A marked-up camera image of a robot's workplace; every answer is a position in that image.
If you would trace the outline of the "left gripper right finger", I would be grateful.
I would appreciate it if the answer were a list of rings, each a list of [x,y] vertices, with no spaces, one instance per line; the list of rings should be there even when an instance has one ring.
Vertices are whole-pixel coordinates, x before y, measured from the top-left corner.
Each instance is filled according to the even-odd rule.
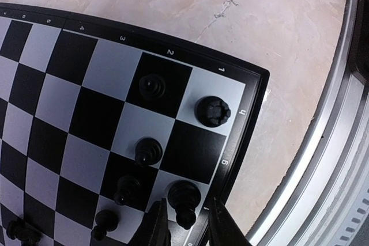
[[[208,221],[209,245],[250,246],[250,242],[217,198],[210,201]]]

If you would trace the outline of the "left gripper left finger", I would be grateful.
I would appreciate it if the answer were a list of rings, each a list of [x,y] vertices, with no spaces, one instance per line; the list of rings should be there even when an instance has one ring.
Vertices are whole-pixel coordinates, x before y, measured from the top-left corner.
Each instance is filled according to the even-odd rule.
[[[171,245],[171,233],[168,228],[167,200],[155,201],[144,216],[138,245]]]

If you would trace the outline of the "black chess pawn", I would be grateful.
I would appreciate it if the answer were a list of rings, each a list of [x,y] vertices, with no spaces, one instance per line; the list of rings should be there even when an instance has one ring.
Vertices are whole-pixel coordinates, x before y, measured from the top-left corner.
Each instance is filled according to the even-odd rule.
[[[135,146],[135,163],[140,166],[157,164],[162,155],[161,144],[154,138],[140,139]]]

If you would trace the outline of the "black grey chess board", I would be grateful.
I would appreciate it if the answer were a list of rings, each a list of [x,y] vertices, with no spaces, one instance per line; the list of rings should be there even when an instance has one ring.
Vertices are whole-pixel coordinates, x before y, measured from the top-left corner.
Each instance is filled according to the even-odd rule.
[[[161,76],[165,93],[144,99],[139,80]],[[269,72],[182,39],[121,22],[35,6],[1,4],[1,244],[22,220],[40,245],[96,245],[95,216],[118,227],[101,245],[128,245],[151,205],[174,182],[200,190],[186,230],[168,207],[172,245],[208,242],[209,202],[226,201],[261,109]],[[195,106],[223,99],[228,121],[206,127]],[[135,163],[140,139],[163,149],[154,165]],[[120,177],[141,182],[128,204],[114,201]]]

